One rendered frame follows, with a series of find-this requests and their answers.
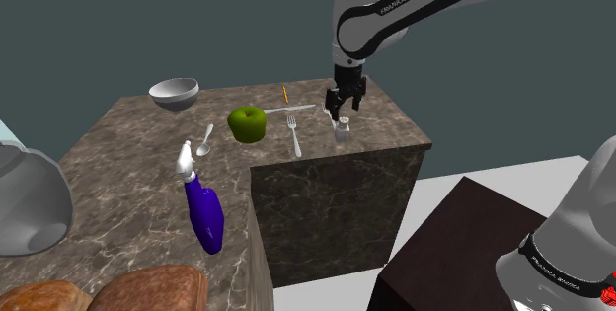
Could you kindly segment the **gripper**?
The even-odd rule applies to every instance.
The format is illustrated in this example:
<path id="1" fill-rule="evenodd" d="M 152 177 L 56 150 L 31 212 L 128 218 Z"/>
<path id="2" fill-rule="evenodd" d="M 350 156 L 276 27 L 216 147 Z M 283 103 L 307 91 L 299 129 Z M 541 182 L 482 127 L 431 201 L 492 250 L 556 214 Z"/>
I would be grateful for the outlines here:
<path id="1" fill-rule="evenodd" d="M 366 93 L 366 80 L 362 73 L 362 65 L 345 67 L 335 64 L 334 80 L 336 87 L 327 90 L 325 100 L 325 109 L 330 116 L 339 116 L 340 107 L 346 100 L 343 96 L 353 96 L 351 107 L 358 111 L 360 102 Z"/>

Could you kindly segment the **white salt shaker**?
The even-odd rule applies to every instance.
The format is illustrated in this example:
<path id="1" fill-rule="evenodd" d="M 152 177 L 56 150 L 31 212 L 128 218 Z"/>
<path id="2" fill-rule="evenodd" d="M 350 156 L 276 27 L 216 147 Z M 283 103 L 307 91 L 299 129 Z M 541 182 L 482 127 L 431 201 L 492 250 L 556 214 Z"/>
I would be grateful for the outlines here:
<path id="1" fill-rule="evenodd" d="M 339 117 L 334 130 L 335 139 L 337 142 L 347 142 L 349 137 L 349 118 L 345 116 Z"/>

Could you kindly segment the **silver knife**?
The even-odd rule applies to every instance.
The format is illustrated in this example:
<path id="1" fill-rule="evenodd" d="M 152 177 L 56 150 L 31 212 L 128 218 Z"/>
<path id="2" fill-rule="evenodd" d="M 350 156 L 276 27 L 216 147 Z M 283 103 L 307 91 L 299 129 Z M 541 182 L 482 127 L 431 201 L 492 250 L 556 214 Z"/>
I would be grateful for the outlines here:
<path id="1" fill-rule="evenodd" d="M 277 109 L 264 109 L 264 113 L 269 114 L 269 113 L 275 113 L 275 112 L 290 112 L 290 111 L 300 111 L 300 110 L 306 110 L 306 109 L 311 109 L 316 107 L 315 104 L 310 104 L 310 105 L 301 105 L 301 106 L 293 106 L 293 107 L 283 107 L 283 108 L 277 108 Z"/>

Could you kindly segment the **silver fork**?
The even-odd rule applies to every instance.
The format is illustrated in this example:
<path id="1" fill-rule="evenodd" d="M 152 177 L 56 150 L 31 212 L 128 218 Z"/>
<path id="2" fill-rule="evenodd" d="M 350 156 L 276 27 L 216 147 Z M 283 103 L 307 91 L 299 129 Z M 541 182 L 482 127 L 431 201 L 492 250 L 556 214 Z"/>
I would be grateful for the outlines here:
<path id="1" fill-rule="evenodd" d="M 297 158 L 300 158 L 302 156 L 302 151 L 301 151 L 301 147 L 299 145 L 297 134 L 295 131 L 297 124 L 296 124 L 296 119 L 294 115 L 287 116 L 287 126 L 291 129 L 291 132 L 292 132 L 295 156 Z"/>

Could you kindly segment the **green apple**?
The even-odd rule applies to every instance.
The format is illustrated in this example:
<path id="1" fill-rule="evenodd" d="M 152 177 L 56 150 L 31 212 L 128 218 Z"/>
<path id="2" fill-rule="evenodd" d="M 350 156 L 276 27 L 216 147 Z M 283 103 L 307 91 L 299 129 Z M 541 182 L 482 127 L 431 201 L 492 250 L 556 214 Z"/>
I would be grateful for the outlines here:
<path id="1" fill-rule="evenodd" d="M 227 123 L 238 142 L 255 143 L 266 135 L 267 114 L 258 107 L 244 106 L 232 111 Z"/>

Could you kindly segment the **silver spoon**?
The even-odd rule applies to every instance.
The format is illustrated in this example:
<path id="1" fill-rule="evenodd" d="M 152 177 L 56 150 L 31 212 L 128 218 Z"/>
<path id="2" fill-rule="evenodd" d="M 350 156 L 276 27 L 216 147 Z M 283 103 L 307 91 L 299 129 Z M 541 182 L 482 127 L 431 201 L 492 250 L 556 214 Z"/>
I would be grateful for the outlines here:
<path id="1" fill-rule="evenodd" d="M 208 145 L 208 138 L 212 130 L 213 130 L 213 124 L 210 123 L 206 128 L 204 139 L 202 140 L 201 144 L 196 149 L 197 156 L 202 157 L 209 153 L 210 146 Z"/>

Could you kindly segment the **grey bowl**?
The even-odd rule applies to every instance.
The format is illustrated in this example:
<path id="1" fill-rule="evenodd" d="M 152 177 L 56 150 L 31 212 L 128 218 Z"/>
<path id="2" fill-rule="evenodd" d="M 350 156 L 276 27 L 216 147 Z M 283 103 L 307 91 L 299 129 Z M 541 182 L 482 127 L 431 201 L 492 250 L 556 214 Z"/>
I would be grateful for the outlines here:
<path id="1" fill-rule="evenodd" d="M 152 86 L 148 94 L 156 105 L 172 111 L 189 108 L 197 100 L 198 82 L 193 78 L 167 79 Z"/>

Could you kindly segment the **blue spray bottle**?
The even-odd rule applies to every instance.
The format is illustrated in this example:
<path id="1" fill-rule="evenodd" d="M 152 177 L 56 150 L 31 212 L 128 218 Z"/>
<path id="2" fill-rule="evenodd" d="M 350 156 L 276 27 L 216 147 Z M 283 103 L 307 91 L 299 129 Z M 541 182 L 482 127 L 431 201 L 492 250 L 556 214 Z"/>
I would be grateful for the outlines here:
<path id="1" fill-rule="evenodd" d="M 191 143 L 186 140 L 181 148 L 176 173 L 183 179 L 192 228 L 203 250 L 218 254 L 223 245 L 224 214 L 216 192 L 204 188 L 193 169 Z"/>

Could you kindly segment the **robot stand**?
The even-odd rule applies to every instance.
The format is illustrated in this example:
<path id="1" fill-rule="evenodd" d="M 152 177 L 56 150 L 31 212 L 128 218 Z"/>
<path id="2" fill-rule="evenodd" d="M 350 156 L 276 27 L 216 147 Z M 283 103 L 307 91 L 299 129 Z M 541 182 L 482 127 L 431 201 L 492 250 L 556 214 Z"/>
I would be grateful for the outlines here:
<path id="1" fill-rule="evenodd" d="M 544 221 L 461 178 L 379 273 L 366 311 L 513 311 L 496 261 Z"/>

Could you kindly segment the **brown bread loaf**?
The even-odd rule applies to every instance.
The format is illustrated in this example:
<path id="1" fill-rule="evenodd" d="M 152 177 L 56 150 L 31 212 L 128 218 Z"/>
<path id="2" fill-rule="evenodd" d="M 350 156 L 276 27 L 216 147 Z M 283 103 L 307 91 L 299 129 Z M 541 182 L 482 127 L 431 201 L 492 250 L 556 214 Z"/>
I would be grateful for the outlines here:
<path id="1" fill-rule="evenodd" d="M 67 280 L 28 283 L 0 296 L 0 311 L 87 311 L 93 298 Z"/>
<path id="2" fill-rule="evenodd" d="M 208 281 L 186 265 L 128 272 L 108 283 L 87 311 L 206 311 Z"/>

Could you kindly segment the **grey rounded appliance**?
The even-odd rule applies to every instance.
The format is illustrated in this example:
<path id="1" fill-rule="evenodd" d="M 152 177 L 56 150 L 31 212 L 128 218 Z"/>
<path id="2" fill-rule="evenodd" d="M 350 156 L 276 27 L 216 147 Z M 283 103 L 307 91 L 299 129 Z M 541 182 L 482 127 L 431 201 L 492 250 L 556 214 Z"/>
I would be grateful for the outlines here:
<path id="1" fill-rule="evenodd" d="M 74 218 L 61 167 L 14 137 L 0 137 L 0 257 L 29 256 L 60 243 Z"/>

